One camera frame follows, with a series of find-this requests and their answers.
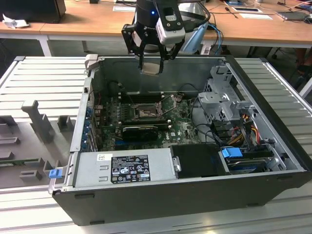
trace motherboard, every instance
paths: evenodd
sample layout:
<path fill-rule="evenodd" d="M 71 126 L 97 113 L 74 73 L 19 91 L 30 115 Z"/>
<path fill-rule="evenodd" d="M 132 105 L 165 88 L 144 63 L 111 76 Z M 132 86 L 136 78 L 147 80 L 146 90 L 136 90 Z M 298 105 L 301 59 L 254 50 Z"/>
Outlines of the motherboard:
<path fill-rule="evenodd" d="M 155 99 L 111 97 L 100 108 L 98 127 L 100 150 L 137 150 L 168 148 L 177 144 L 200 143 L 198 131 L 190 120 L 190 100 L 174 94 Z"/>

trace robotic arm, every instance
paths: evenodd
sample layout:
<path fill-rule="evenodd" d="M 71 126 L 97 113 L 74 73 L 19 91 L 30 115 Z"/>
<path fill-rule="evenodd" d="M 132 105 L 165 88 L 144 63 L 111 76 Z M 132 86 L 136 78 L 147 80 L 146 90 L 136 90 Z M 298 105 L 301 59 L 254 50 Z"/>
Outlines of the robotic arm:
<path fill-rule="evenodd" d="M 207 18 L 183 21 L 178 4 L 186 2 L 198 2 L 205 9 Z M 209 18 L 209 12 L 200 0 L 137 0 L 134 21 L 123 26 L 122 35 L 128 52 L 139 58 L 138 68 L 145 74 L 158 75 L 162 73 L 164 61 L 177 56 L 185 34 L 208 22 Z M 159 65 L 144 64 L 144 52 L 159 52 Z"/>

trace white sticker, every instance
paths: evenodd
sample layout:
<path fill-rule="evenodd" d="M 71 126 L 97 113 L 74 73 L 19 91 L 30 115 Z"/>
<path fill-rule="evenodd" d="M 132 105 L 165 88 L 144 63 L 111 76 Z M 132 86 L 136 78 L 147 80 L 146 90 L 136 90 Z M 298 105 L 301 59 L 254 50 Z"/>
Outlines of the white sticker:
<path fill-rule="evenodd" d="M 150 177 L 150 174 L 141 174 L 140 177 L 141 178 Z"/>
<path fill-rule="evenodd" d="M 110 161 L 112 160 L 112 156 L 113 154 L 100 154 L 100 155 L 97 155 L 97 160 L 98 161 Z"/>
<path fill-rule="evenodd" d="M 12 163 L 0 164 L 0 167 L 12 167 L 12 166 L 14 166 L 14 164 L 12 164 Z"/>

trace paper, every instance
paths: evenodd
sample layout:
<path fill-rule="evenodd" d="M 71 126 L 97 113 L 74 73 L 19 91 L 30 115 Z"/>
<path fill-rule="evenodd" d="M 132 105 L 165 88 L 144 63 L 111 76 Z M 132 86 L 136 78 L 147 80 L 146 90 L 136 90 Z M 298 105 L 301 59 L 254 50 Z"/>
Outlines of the paper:
<path fill-rule="evenodd" d="M 245 19 L 272 20 L 268 15 L 239 13 Z"/>
<path fill-rule="evenodd" d="M 22 28 L 22 27 L 29 26 L 29 24 L 27 24 L 27 22 L 23 19 L 18 19 L 18 20 L 10 19 L 10 18 L 6 17 L 4 14 L 2 16 L 3 16 L 2 23 L 4 23 L 9 28 L 16 29 L 16 28 Z"/>
<path fill-rule="evenodd" d="M 125 12 L 135 12 L 135 7 L 127 7 L 127 6 L 114 6 L 113 11 L 125 11 Z"/>

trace blue latch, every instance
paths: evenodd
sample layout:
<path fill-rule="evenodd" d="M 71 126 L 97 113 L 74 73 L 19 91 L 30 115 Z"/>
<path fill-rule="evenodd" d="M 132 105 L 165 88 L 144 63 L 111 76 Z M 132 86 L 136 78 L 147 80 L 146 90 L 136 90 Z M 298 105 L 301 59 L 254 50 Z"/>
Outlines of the blue latch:
<path fill-rule="evenodd" d="M 49 173 L 50 179 L 60 179 L 62 178 L 63 169 L 52 169 Z"/>
<path fill-rule="evenodd" d="M 243 157 L 239 148 L 225 148 L 222 150 L 223 157 Z"/>

